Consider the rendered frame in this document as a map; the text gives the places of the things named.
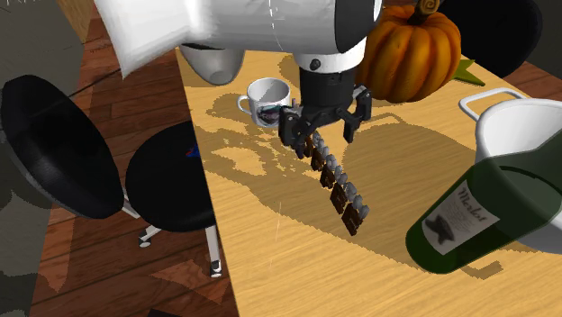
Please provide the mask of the light wooden table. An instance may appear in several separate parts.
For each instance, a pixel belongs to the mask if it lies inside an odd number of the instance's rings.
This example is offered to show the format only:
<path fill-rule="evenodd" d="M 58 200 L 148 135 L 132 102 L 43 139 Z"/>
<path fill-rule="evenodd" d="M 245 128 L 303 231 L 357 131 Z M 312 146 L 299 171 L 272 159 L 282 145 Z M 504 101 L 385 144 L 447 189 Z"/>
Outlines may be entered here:
<path fill-rule="evenodd" d="M 179 61 L 240 317 L 562 317 L 562 256 L 518 243 L 447 275 L 409 257 L 411 225 L 475 159 L 452 81 L 413 104 L 377 101 L 352 143 L 325 139 L 370 211 L 350 235 L 308 160 L 236 105 L 262 77 L 297 88 L 289 55 L 246 54 L 227 86 Z"/>

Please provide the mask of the black round chair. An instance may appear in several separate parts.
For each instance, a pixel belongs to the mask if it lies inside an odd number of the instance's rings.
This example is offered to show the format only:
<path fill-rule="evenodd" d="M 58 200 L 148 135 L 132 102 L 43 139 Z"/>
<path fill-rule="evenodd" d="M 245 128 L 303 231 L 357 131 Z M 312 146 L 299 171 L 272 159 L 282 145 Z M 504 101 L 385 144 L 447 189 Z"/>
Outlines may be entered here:
<path fill-rule="evenodd" d="M 462 55 L 498 77 L 522 65 L 543 29 L 534 0 L 445 0 L 439 12 L 458 27 Z"/>

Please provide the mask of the white mug with picture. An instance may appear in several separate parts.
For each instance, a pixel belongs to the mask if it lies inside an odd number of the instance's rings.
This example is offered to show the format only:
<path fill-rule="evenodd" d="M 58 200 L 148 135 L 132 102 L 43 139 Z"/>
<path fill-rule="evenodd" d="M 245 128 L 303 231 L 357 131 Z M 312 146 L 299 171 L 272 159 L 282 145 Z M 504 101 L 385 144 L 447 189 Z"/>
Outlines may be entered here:
<path fill-rule="evenodd" d="M 237 107 L 248 114 L 260 127 L 275 128 L 279 124 L 280 109 L 291 106 L 289 85 L 278 78 L 263 77 L 252 82 L 247 94 L 240 95 Z"/>

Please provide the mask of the black round stool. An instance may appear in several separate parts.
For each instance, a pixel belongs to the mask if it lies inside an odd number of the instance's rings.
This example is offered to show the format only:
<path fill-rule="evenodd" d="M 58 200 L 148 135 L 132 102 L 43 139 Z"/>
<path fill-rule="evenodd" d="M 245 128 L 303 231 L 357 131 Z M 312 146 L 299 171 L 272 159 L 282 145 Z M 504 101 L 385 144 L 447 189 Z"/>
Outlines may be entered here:
<path fill-rule="evenodd" d="M 0 88 L 0 143 L 37 191 L 67 211 L 105 219 L 124 203 L 103 136 L 48 80 L 23 75 Z"/>
<path fill-rule="evenodd" d="M 150 226 L 139 235 L 146 248 L 160 231 L 204 230 L 210 276 L 222 275 L 218 232 L 194 126 L 181 122 L 151 136 L 134 153 L 125 177 L 126 199 Z"/>

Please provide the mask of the dark green wine bottle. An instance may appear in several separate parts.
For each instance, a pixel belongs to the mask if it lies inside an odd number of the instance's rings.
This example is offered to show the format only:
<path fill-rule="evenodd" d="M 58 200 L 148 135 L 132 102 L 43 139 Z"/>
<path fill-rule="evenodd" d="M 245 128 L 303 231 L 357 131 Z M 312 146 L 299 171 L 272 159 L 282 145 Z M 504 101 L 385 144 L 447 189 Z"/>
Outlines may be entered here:
<path fill-rule="evenodd" d="M 534 232 L 562 212 L 562 131 L 533 150 L 469 168 L 407 231 L 426 271 L 447 274 Z"/>

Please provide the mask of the orange pumpkin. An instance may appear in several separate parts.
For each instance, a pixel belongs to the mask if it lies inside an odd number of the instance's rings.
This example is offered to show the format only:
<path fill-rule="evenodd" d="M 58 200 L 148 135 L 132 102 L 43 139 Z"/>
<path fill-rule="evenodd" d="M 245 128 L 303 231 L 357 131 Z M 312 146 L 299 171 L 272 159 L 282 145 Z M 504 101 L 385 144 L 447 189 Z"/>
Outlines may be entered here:
<path fill-rule="evenodd" d="M 438 11 L 440 0 L 384 8 L 367 36 L 356 82 L 377 100 L 420 101 L 447 84 L 458 68 L 458 27 Z"/>

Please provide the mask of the green star-shaped leaf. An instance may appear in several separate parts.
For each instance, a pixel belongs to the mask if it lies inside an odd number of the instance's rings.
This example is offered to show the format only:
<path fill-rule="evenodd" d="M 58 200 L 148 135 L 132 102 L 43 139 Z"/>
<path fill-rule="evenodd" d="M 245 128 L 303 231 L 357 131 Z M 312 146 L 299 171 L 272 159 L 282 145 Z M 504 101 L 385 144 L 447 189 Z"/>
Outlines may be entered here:
<path fill-rule="evenodd" d="M 453 75 L 453 79 L 475 86 L 485 86 L 485 82 L 470 73 L 467 69 L 475 63 L 473 59 L 461 59 Z"/>

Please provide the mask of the brown and grey bead strip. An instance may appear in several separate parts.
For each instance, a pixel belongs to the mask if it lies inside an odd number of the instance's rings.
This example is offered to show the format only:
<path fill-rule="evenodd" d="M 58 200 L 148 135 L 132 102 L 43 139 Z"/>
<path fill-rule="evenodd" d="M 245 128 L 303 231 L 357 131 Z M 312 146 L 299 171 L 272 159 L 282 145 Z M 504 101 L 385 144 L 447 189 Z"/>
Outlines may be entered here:
<path fill-rule="evenodd" d="M 331 203 L 341 216 L 349 235 L 355 236 L 369 214 L 369 206 L 364 204 L 363 197 L 349 181 L 342 165 L 330 152 L 319 132 L 315 131 L 305 140 L 304 155 L 311 159 L 312 170 L 320 172 L 322 187 L 331 190 Z"/>

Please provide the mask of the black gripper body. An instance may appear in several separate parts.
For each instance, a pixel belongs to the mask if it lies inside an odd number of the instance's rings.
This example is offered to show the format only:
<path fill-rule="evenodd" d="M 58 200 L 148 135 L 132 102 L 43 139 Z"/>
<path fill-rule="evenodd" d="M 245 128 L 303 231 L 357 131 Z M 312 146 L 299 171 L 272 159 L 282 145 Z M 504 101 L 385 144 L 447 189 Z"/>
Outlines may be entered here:
<path fill-rule="evenodd" d="M 348 109 L 353 97 L 357 69 L 340 73 L 315 73 L 299 69 L 302 116 L 312 122 L 319 113 L 324 113 L 321 124 L 340 120 L 336 108 Z"/>

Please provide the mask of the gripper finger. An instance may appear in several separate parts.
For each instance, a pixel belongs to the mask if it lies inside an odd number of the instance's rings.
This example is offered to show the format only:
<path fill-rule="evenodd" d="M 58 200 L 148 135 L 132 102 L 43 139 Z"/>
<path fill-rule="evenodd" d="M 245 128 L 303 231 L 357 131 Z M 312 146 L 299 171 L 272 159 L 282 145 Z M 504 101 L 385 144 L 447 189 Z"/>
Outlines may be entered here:
<path fill-rule="evenodd" d="M 356 109 L 354 113 L 350 113 L 347 109 L 338 108 L 336 114 L 345 122 L 343 137 L 347 143 L 351 143 L 354 139 L 354 133 L 360 124 L 371 118 L 372 97 L 371 91 L 364 85 L 356 85 L 352 96 L 356 101 Z"/>
<path fill-rule="evenodd" d="M 293 148 L 299 136 L 306 135 L 311 125 L 306 118 L 302 117 L 302 111 L 303 107 L 295 99 L 290 105 L 284 105 L 279 109 L 278 136 L 285 146 Z"/>

